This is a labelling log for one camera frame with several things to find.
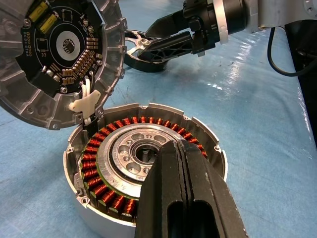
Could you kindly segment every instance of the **blue mat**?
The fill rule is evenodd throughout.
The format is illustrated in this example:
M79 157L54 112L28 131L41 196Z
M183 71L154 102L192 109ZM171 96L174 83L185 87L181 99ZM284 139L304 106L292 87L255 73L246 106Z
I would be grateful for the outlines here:
M182 0L120 0L129 29L145 31ZM317 226L317 151L297 78L273 71L268 31L240 32L206 56L173 59L161 73L125 66L106 107L138 102L184 110L206 123L228 156L227 184L252 238L312 238ZM294 71L277 29L273 58ZM0 237L98 237L78 216L62 155L75 127L48 131L0 109Z

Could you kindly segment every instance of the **circuit board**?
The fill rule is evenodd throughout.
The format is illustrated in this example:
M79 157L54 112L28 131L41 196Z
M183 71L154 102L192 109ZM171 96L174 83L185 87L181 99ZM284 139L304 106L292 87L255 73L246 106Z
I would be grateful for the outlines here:
M17 57L28 81L51 97L79 91L85 76L102 65L102 24L93 2L36 0L25 16L24 52Z

